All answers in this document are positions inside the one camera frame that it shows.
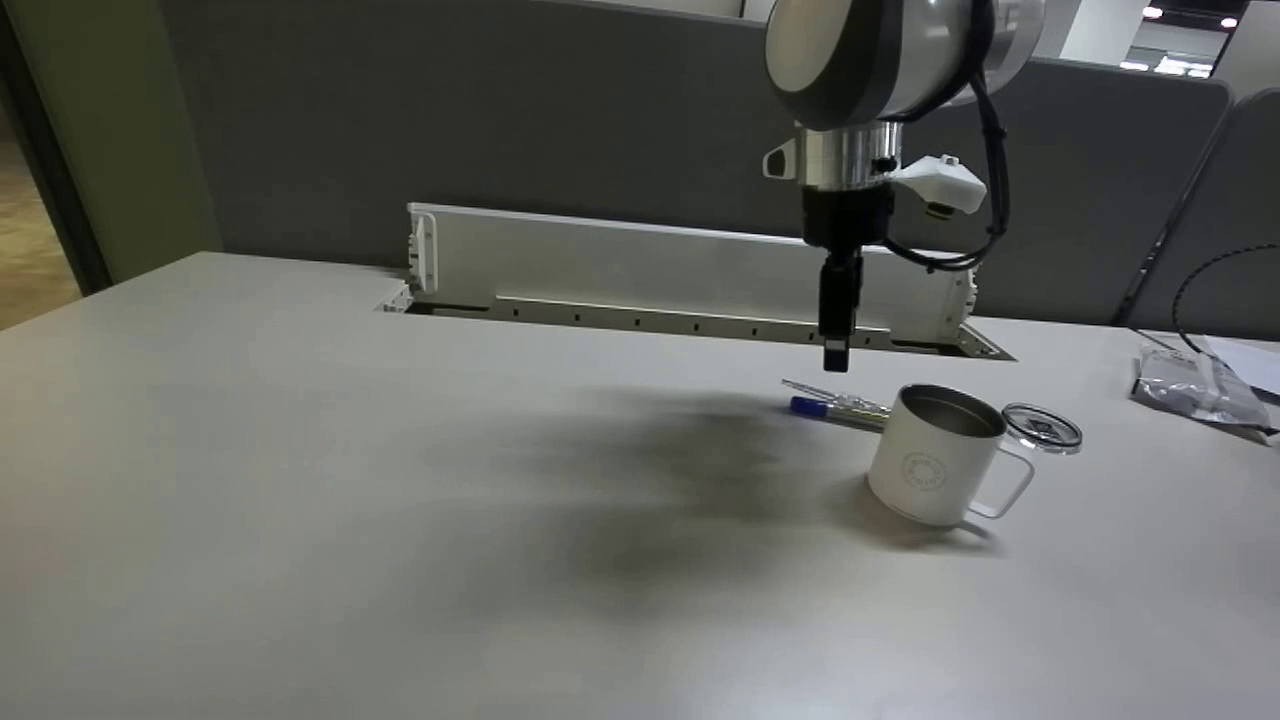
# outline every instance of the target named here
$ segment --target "mug handle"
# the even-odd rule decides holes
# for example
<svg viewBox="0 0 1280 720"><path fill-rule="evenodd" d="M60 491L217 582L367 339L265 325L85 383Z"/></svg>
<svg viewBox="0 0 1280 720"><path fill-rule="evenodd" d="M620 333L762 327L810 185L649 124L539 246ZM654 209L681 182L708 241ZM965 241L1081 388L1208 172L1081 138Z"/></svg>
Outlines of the mug handle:
<svg viewBox="0 0 1280 720"><path fill-rule="evenodd" d="M1001 516L1008 516L1012 504L1024 502L1024 491L1026 491L1032 480L1035 480L1035 464L1032 464L1032 460L1024 460L1024 458L1012 454L1012 450L1001 450L1001 454L1004 454L1008 460L1024 464L1024 477L1014 480L1014 489L1008 491L1008 502L1004 502L1001 509L967 504L967 512L978 516L978 521L1001 521Z"/></svg>

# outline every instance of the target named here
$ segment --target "metal lid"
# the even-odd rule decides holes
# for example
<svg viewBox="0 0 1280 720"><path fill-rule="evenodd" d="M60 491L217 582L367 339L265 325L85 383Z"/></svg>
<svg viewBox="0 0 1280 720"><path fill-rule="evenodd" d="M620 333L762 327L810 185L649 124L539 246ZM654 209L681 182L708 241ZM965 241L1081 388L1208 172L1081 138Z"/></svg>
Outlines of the metal lid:
<svg viewBox="0 0 1280 720"><path fill-rule="evenodd" d="M1032 444L1038 454L1073 458L1082 450L1082 433L1073 421L1052 415L1042 408L1008 406L1001 415L1008 424L1008 436L1014 436L1021 444Z"/></svg>

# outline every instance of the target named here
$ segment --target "white mug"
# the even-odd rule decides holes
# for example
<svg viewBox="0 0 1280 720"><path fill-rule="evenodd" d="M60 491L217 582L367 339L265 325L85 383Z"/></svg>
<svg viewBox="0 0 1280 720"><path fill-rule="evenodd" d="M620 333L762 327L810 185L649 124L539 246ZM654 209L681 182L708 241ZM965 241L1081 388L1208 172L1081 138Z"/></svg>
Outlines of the white mug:
<svg viewBox="0 0 1280 720"><path fill-rule="evenodd" d="M1001 521L1032 485L1035 464L1008 454L1024 464L1024 477L1001 509L977 504L1004 440L1004 415L984 399L972 399L951 388L912 383L894 395L887 411L884 440L872 464L872 496L894 516L928 530L954 530L972 516Z"/></svg>

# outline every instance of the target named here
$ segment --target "gray partition panel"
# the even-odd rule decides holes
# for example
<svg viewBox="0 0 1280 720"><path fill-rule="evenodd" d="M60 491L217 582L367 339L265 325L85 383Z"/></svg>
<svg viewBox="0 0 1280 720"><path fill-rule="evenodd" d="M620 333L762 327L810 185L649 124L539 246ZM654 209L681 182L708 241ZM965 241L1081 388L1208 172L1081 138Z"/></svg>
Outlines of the gray partition panel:
<svg viewBox="0 0 1280 720"><path fill-rule="evenodd" d="M1280 93L1240 104L1210 153L1182 225L1169 241L1133 325L1169 327L1174 288L1210 255L1280 246ZM1182 325L1280 339L1280 253L1204 273L1182 297Z"/></svg>
<svg viewBox="0 0 1280 720"><path fill-rule="evenodd" d="M801 232L801 192L757 172L789 138L761 29L535 0L164 6L235 253L402 263L402 199ZM1014 222L978 312L1106 319L1225 90L1032 64L995 100ZM908 150L984 175L972 109ZM903 211L903 237L977 230Z"/></svg>
<svg viewBox="0 0 1280 720"><path fill-rule="evenodd" d="M761 29L535 0L164 0L219 237L395 262L406 199L794 230Z"/></svg>
<svg viewBox="0 0 1280 720"><path fill-rule="evenodd" d="M1134 75L1086 64L1032 64L1001 98L1012 156L1012 230L978 268L978 312L1092 319L1114 315L1134 268L1191 190L1229 93L1204 82ZM928 118L912 153L959 150L984 172L977 111ZM954 237L977 250L989 222L903 237Z"/></svg>

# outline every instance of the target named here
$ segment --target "white table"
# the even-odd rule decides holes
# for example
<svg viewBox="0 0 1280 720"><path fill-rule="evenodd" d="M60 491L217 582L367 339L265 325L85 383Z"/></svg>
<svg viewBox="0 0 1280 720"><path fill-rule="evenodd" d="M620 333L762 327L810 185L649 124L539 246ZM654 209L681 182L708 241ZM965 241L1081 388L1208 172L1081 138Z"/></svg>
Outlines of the white table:
<svg viewBox="0 0 1280 720"><path fill-rule="evenodd" d="M382 288L195 255L0 336L5 720L1280 713L1280 458L1134 408L1133 333L855 356L1086 433L984 544L769 411L814 347Z"/></svg>

